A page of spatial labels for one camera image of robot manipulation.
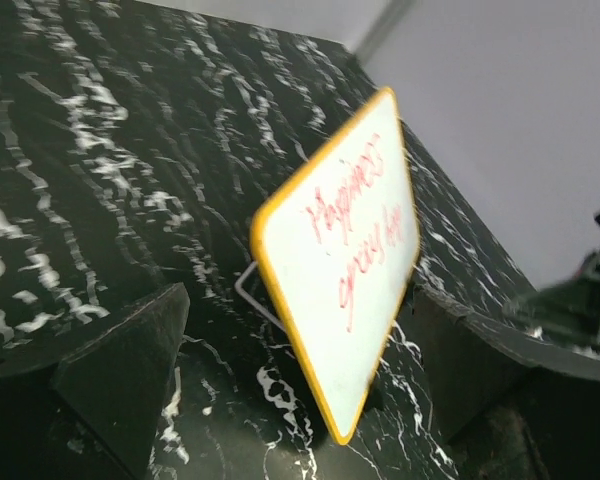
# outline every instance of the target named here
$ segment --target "wire easel stand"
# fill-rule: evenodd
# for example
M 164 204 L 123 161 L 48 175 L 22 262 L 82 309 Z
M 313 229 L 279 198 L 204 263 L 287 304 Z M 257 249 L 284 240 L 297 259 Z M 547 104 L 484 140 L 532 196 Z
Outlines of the wire easel stand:
M 258 266 L 258 262 L 251 262 L 251 264 L 247 267 L 247 269 L 244 272 L 242 272 L 242 275 L 240 275 L 240 277 L 238 277 L 238 280 L 236 280 L 236 283 L 235 283 L 236 292 L 238 292 L 238 295 L 240 295 L 242 298 L 244 298 L 249 303 L 249 305 L 251 305 L 253 308 L 255 308 L 256 311 L 260 315 L 262 315 L 264 318 L 266 318 L 271 323 L 273 323 L 281 331 L 285 332 L 284 325 L 282 325 L 282 322 L 280 321 L 280 319 L 278 319 L 278 317 L 276 317 L 269 310 L 267 310 L 267 308 L 264 305 L 262 305 L 260 302 L 258 302 L 255 298 L 253 298 L 251 295 L 249 295 L 247 293 L 247 291 L 244 289 L 244 287 L 242 286 L 244 284 L 245 280 L 247 278 L 249 278 L 249 276 L 251 276 L 251 274 L 253 273 L 253 271 L 255 270 L 255 268 L 257 266 Z

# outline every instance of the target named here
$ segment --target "whiteboard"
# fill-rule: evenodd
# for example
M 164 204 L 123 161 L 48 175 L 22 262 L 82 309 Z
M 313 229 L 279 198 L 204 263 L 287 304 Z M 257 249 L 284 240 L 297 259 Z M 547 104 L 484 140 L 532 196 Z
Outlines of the whiteboard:
M 402 126 L 389 88 L 254 217 L 253 255 L 341 445 L 355 431 L 419 246 Z

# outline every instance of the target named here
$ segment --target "yellow whiteboard frame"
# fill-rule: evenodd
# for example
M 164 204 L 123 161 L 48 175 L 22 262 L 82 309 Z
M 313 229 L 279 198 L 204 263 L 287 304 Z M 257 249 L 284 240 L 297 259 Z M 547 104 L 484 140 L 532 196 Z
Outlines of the yellow whiteboard frame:
M 338 145 L 342 143 L 342 141 L 347 137 L 349 132 L 353 130 L 362 120 L 364 120 L 367 114 L 374 109 L 374 107 L 382 100 L 384 100 L 387 96 L 390 96 L 396 112 L 398 112 L 398 102 L 395 95 L 395 92 L 390 87 L 384 87 L 378 90 L 371 99 L 360 108 L 356 114 L 351 117 L 341 128 L 336 132 L 336 134 L 331 137 L 322 147 L 318 149 L 318 151 L 311 157 L 311 159 L 302 165 L 262 206 L 258 209 L 255 216 L 253 217 L 253 222 L 251 224 L 251 235 L 250 235 L 250 244 L 251 244 L 251 252 L 253 256 L 258 262 L 258 269 L 260 270 L 260 275 L 267 287 L 267 291 L 271 296 L 271 300 L 273 305 L 280 316 L 280 320 L 282 321 L 287 336 L 289 337 L 289 341 L 291 342 L 291 346 L 298 358 L 298 362 L 300 363 L 300 367 L 309 383 L 309 387 L 311 388 L 311 392 L 313 393 L 314 398 L 316 399 L 316 403 L 318 404 L 318 408 L 320 409 L 320 413 L 322 414 L 325 423 L 327 424 L 327 428 L 331 436 L 338 442 L 340 445 L 347 445 L 353 434 L 355 433 L 356 427 L 360 421 L 360 416 L 362 414 L 362 409 L 364 408 L 365 401 L 367 396 L 369 395 L 369 386 L 365 389 L 362 399 L 360 401 L 360 405 L 358 405 L 358 410 L 356 412 L 355 420 L 353 422 L 353 426 L 351 427 L 351 431 L 347 432 L 345 435 L 342 435 L 336 426 L 335 419 L 333 418 L 333 414 L 329 409 L 329 405 L 327 404 L 327 400 L 322 391 L 322 387 L 318 382 L 316 377 L 315 370 L 313 365 L 311 364 L 311 359 L 309 358 L 300 333 L 296 328 L 296 325 L 293 321 L 293 315 L 291 314 L 291 310 L 289 309 L 289 305 L 285 299 L 285 296 L 280 288 L 280 284 L 278 283 L 278 279 L 274 273 L 271 260 L 269 255 L 267 254 L 266 248 L 264 246 L 264 229 L 267 225 L 267 221 L 271 214 L 296 190 L 296 188 L 304 182 L 304 180 L 313 172 L 313 170 L 320 165 L 325 158 L 329 156 L 329 154 L 336 148 Z M 404 141 L 404 133 L 402 131 L 402 124 L 400 123 L 399 115 L 396 116 L 396 122 L 398 124 L 398 130 L 400 132 L 400 138 L 402 140 L 402 148 L 406 148 L 406 144 Z M 417 259 L 420 254 L 420 227 L 418 222 L 417 212 L 415 210 L 415 199 L 413 195 L 413 187 L 411 185 L 411 174 L 409 170 L 408 157 L 404 159 L 406 163 L 406 172 L 407 172 L 407 183 L 411 187 L 411 205 L 413 207 L 414 218 L 416 219 L 416 235 L 418 238 L 418 246 L 416 248 L 416 252 L 414 255 L 414 260 L 409 267 L 409 271 L 407 273 L 407 277 L 405 278 L 405 285 L 402 289 L 402 293 L 398 298 L 398 303 L 395 307 L 393 314 L 393 321 L 389 325 L 389 329 L 385 335 L 385 341 L 383 342 L 383 346 L 380 349 L 380 354 L 376 359 L 375 366 L 373 368 L 373 373 L 378 370 L 378 366 L 380 364 L 380 359 L 382 358 L 382 354 L 384 353 L 385 346 L 387 344 L 387 339 L 391 334 L 391 330 L 393 330 L 394 322 L 398 313 L 400 311 L 400 306 L 402 305 L 402 301 L 404 299 L 404 295 L 407 291 L 407 286 L 409 284 L 409 279 L 413 274 L 413 269 L 417 262 Z

